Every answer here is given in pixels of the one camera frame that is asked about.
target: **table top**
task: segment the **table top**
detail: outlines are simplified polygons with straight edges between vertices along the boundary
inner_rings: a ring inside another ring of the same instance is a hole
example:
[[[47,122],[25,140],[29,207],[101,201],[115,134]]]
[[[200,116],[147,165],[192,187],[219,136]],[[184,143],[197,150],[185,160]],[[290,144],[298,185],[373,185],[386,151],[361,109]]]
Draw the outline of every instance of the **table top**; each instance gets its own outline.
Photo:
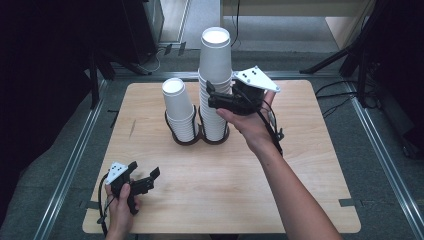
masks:
[[[339,203],[351,196],[311,84],[306,80],[275,83],[282,89],[273,109],[284,129],[284,158],[338,231],[358,232],[361,224],[355,207]],[[198,106],[198,82],[185,84]],[[91,200],[97,201],[98,184],[112,162],[137,161],[138,168],[131,174],[135,180],[147,177],[157,166],[161,175],[154,189],[139,195],[142,205],[133,233],[283,233],[262,167],[243,136],[230,124],[230,136],[220,145],[202,140],[178,145],[164,119],[161,86],[128,86]],[[88,209],[83,230],[101,233],[98,218],[98,210]]]

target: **black curtain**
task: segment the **black curtain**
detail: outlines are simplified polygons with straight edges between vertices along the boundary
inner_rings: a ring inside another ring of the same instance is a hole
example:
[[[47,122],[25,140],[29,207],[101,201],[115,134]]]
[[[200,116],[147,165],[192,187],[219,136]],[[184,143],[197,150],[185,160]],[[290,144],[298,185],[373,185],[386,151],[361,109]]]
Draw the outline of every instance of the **black curtain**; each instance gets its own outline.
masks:
[[[51,147],[91,89],[87,46],[61,2],[1,5],[1,222],[20,172]]]

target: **hand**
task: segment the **hand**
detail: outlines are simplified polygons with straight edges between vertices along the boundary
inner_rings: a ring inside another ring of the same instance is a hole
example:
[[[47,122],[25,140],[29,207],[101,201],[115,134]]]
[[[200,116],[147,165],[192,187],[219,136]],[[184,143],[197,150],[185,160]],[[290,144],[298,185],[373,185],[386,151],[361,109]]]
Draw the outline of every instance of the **hand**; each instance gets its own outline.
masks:
[[[106,239],[124,239],[133,226],[133,215],[127,204],[128,196],[131,188],[128,183],[122,186],[119,198],[113,199],[113,194],[110,185],[105,185],[105,190],[108,195],[110,224]],[[140,209],[140,199],[134,196],[135,209]]]
[[[274,96],[275,92],[267,91],[264,101],[271,106]],[[268,111],[270,111],[268,105],[263,103],[261,112],[267,120],[269,120]],[[261,148],[265,145],[273,145],[271,136],[266,130],[264,122],[257,113],[252,113],[248,116],[240,116],[223,108],[217,109],[216,113],[227,122],[232,123],[234,127],[243,134],[247,145],[254,153],[257,153],[257,151],[261,150]]]

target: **tripod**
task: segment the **tripod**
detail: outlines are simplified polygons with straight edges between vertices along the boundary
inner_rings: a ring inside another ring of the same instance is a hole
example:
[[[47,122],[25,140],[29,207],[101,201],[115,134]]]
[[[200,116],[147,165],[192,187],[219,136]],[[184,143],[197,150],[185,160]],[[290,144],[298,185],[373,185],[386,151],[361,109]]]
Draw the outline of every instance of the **tripod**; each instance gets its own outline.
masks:
[[[359,36],[352,44],[333,54],[327,59],[324,59],[315,66],[308,69],[300,70],[299,73],[314,74],[317,71],[323,69],[324,67],[347,55],[345,61],[339,69],[340,76],[352,76],[355,69],[359,66],[357,97],[362,107],[365,108],[365,82],[367,78],[367,68],[370,58],[370,50],[372,49],[371,46],[374,43],[375,32],[378,27],[379,20],[382,16],[382,13],[386,9],[388,2],[389,1],[385,0],[376,1],[373,13],[366,22]]]

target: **finger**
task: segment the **finger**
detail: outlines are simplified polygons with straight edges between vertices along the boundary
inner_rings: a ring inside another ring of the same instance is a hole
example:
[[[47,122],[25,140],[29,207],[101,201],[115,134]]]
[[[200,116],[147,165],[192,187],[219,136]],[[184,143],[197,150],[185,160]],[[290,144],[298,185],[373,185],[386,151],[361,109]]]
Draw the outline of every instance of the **finger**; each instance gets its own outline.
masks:
[[[125,183],[121,188],[121,193],[119,194],[119,201],[127,200],[130,195],[131,187],[128,183]]]
[[[269,106],[272,106],[272,102],[274,101],[274,97],[275,97],[275,92],[273,91],[267,91],[265,96],[264,96],[264,101],[267,102],[269,104]],[[262,104],[262,107],[268,109],[268,105],[266,105],[265,103]]]
[[[112,194],[112,187],[110,186],[110,184],[105,184],[105,190],[108,196]]]
[[[141,206],[140,198],[138,198],[137,196],[134,196],[134,203],[135,203],[135,209],[140,210],[140,206]]]
[[[229,123],[234,123],[234,113],[232,113],[231,111],[224,108],[218,108],[216,110],[216,114],[222,117],[225,121]]]

